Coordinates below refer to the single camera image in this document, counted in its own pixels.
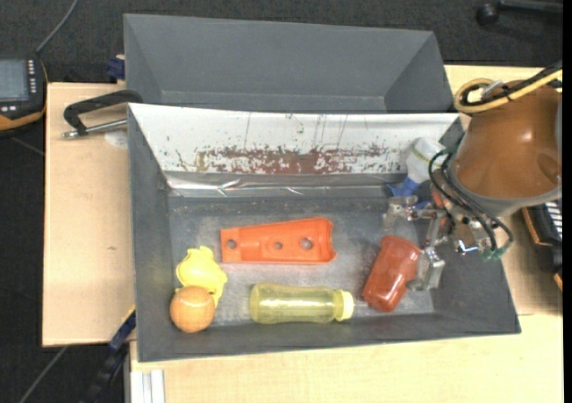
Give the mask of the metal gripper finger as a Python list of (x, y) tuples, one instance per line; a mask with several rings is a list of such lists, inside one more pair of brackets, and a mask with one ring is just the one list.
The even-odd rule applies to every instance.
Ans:
[(428, 291), (437, 289), (445, 267), (445, 261), (434, 248), (422, 250), (416, 263), (416, 275), (407, 282), (409, 290)]
[(432, 220), (439, 217), (437, 208), (430, 202), (420, 202), (416, 195), (391, 197), (383, 217), (383, 227), (392, 228), (398, 219), (413, 222), (417, 219)]

